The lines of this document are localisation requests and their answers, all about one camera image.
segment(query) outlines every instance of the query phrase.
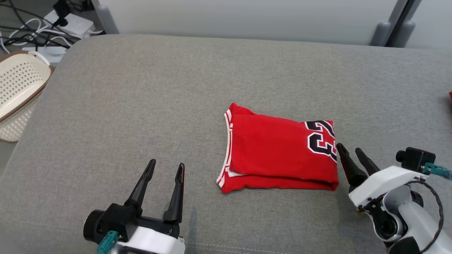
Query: power strip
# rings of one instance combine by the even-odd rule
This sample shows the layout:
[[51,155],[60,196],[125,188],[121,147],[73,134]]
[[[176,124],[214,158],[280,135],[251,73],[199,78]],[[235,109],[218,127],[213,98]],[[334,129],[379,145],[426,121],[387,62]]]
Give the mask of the power strip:
[[[58,20],[58,18],[59,17],[55,10],[51,11],[49,14],[47,14],[47,16],[45,16],[45,19],[47,19],[48,21],[50,21],[52,23],[55,23]],[[67,23],[68,23],[66,26],[62,27],[62,26],[58,25],[56,27],[65,31],[68,34],[77,35],[82,38],[87,38],[90,36],[90,34],[92,32],[94,32],[96,30],[96,27],[94,26],[94,22],[89,19],[82,18],[82,17],[74,15],[72,13],[69,13],[65,17],[65,19],[67,20]],[[44,21],[44,23],[46,25],[51,25],[47,21]]]

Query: power cord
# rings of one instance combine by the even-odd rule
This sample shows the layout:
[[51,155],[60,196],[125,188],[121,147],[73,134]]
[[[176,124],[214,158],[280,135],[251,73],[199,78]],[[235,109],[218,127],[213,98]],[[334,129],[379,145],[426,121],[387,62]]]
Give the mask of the power cord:
[[439,236],[439,233],[441,233],[441,230],[443,229],[443,224],[444,224],[444,211],[443,211],[443,203],[441,203],[441,200],[439,199],[439,195],[438,193],[436,193],[436,191],[433,189],[432,186],[428,185],[426,182],[423,181],[411,181],[408,183],[420,183],[423,184],[425,187],[427,187],[432,194],[435,196],[436,199],[436,203],[438,203],[439,206],[439,223],[438,223],[438,230],[436,231],[435,235],[433,236],[432,241],[430,241],[430,243],[423,249],[420,251],[420,253],[424,253],[426,252],[430,247],[432,247],[433,243],[436,241],[436,239]]
[[[64,36],[68,34],[68,33],[62,33],[62,32],[59,32],[59,31],[49,30],[49,29],[45,29],[45,28],[46,27],[43,27],[42,29],[40,29],[40,30],[38,30],[36,32],[37,33],[41,33],[41,32],[54,33],[54,34],[59,34],[59,35],[64,35]],[[83,40],[83,38],[78,36],[78,35],[69,34],[69,36],[77,38],[77,39],[80,39],[80,40]]]
[[1,26],[0,25],[0,28],[3,28],[3,29],[10,29],[10,30],[20,30],[20,31],[36,31],[35,29],[28,29],[28,28],[16,28],[16,27],[8,27],[8,26]]
[[[13,7],[13,6],[11,6],[11,5],[5,5],[5,4],[0,4],[0,6],[7,7],[7,8],[11,8],[11,9],[16,9],[16,10],[18,10],[18,11],[20,11],[20,12],[23,12],[23,13],[26,13],[26,14],[29,14],[29,15],[32,15],[32,16],[35,16],[35,17],[37,17],[37,18],[40,18],[40,19],[42,19],[42,20],[45,20],[45,21],[47,21],[49,24],[53,24],[52,22],[48,21],[48,20],[45,19],[44,17],[39,16],[39,15],[37,15],[37,14],[35,14],[35,13],[32,13],[32,12],[26,11],[26,10],[24,10],[24,9],[19,9],[19,8],[17,8],[17,7]],[[58,27],[55,27],[55,28],[58,29],[58,30],[60,30],[61,33],[64,33],[64,34],[69,35],[69,36],[72,36],[72,35],[66,33],[65,31],[59,29]],[[22,30],[34,31],[34,29],[30,29],[30,28],[26,28],[26,29],[22,29]]]
[[[22,19],[22,17],[20,16],[20,14],[19,14],[19,12],[17,11],[16,7],[14,6],[12,0],[9,0],[9,4],[11,5],[11,7],[12,7],[14,13],[16,14],[17,18],[19,19],[19,21],[20,21],[26,28],[31,29],[31,28],[25,23],[25,21]],[[39,33],[37,33],[36,35],[39,36],[39,37],[41,37],[41,38],[47,39],[45,36],[43,36],[43,35],[41,35],[41,34],[39,34]],[[52,43],[53,43],[53,44],[56,44],[56,45],[58,45],[58,46],[61,46],[61,47],[69,48],[69,46],[63,45],[63,44],[61,44],[61,43],[57,43],[57,42],[54,42],[54,41],[52,41]]]
[[[11,36],[10,37],[4,37],[5,39],[8,39],[8,41],[6,41],[5,42],[5,45],[11,45],[11,44],[13,44],[13,43],[16,43],[16,40],[18,39],[18,38],[12,38]],[[74,41],[72,41],[72,40],[70,40],[70,39],[67,39],[66,38],[66,40],[67,41],[69,41],[71,44],[74,44],[75,42]]]
[[[55,24],[52,24],[52,27],[50,27],[50,30],[52,30],[55,27]],[[50,41],[50,33],[47,35],[46,41],[44,42],[44,45],[47,44],[47,42]]]
[[62,36],[55,36],[55,37],[53,37],[52,39],[50,39],[50,41],[53,41],[53,40],[55,40],[55,39],[63,40],[63,41],[66,43],[66,45],[72,47],[72,44],[68,42],[68,39],[66,39],[66,38],[64,38],[64,37],[62,37]]
[[[38,25],[38,30],[41,29],[42,22],[41,22],[40,19],[37,19],[37,18],[30,19],[29,21],[26,22],[26,24],[29,24],[29,23],[32,22],[32,21],[38,21],[38,23],[39,23],[39,25]],[[15,30],[14,32],[12,32],[12,33],[9,35],[9,38],[11,39],[11,38],[13,37],[13,35],[15,35],[16,33],[18,33],[19,31],[20,31],[20,30]],[[25,44],[27,44],[27,43],[26,43],[26,42],[22,42],[22,43],[13,43],[13,45],[15,45],[15,46],[22,46],[22,45],[25,45]]]
[[37,40],[36,40],[35,37],[31,36],[32,39],[25,39],[26,36],[31,36],[31,34],[26,33],[26,34],[24,34],[23,36],[21,36],[21,37],[19,37],[19,38],[13,38],[13,39],[11,40],[11,39],[9,39],[8,37],[3,37],[3,36],[2,36],[2,33],[1,33],[1,31],[0,31],[0,44],[1,44],[1,47],[3,48],[3,50],[5,50],[5,51],[9,54],[9,53],[11,53],[11,52],[6,48],[6,45],[12,44],[12,43],[15,43],[15,42],[18,42],[18,41],[24,41],[24,42],[26,42],[26,43],[33,42],[33,43],[35,44],[35,50],[38,51],[38,47],[40,47],[41,44],[39,44],[39,43],[37,42]]

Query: white plastic basket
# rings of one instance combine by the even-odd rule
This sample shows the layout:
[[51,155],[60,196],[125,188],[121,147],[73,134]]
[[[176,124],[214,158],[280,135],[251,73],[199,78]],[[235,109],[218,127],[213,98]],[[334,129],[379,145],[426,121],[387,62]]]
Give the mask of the white plastic basket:
[[38,52],[0,58],[0,139],[18,141],[53,67]]

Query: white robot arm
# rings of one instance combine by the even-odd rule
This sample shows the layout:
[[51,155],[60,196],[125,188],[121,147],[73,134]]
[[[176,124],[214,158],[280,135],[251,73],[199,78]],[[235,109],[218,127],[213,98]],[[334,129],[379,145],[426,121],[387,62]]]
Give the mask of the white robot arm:
[[[438,170],[433,164],[435,154],[408,147],[399,151],[396,159],[402,167],[379,168],[359,148],[356,154],[369,173],[367,176],[352,161],[342,144],[337,144],[342,166],[350,184],[350,200],[360,212],[372,219],[374,230],[388,248],[389,254],[450,254],[452,240],[443,227],[443,207],[438,195],[425,183],[430,174],[450,179],[449,171]],[[409,184],[425,185],[435,195],[440,212],[440,222],[424,209],[422,197],[411,190]]]
[[184,199],[185,166],[180,164],[168,210],[163,219],[142,216],[144,194],[154,174],[150,160],[124,205],[111,204],[106,211],[94,210],[86,218],[83,236],[99,244],[98,254],[183,254],[184,239],[179,236]]

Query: gray sofa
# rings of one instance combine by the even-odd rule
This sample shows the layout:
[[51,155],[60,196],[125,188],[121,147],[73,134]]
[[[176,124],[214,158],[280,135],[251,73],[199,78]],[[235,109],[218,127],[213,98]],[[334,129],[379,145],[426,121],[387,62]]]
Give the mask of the gray sofa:
[[[24,253],[95,253],[87,215],[123,203],[157,159],[143,214],[167,209],[185,163],[186,253],[367,253],[385,247],[336,191],[221,193],[232,102],[299,121],[334,120],[337,142],[381,168],[413,146],[452,167],[452,53],[306,42],[99,36],[78,42],[44,90],[0,182],[0,227]],[[452,235],[452,184],[439,193]],[[438,219],[427,189],[426,209]]]

